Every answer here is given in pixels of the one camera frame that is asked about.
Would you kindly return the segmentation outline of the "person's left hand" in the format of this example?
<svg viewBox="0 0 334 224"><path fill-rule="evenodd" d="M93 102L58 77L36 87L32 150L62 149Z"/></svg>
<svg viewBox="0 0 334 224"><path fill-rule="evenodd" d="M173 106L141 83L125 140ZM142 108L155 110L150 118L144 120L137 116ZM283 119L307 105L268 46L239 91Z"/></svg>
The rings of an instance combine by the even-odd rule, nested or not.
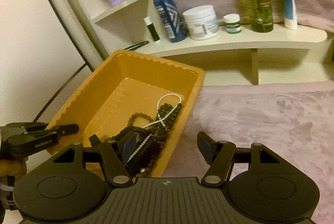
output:
<svg viewBox="0 0 334 224"><path fill-rule="evenodd" d="M27 173L27 166L24 160L8 160L2 159L0 161L0 175L3 176L14 176L15 178L21 178Z"/></svg>

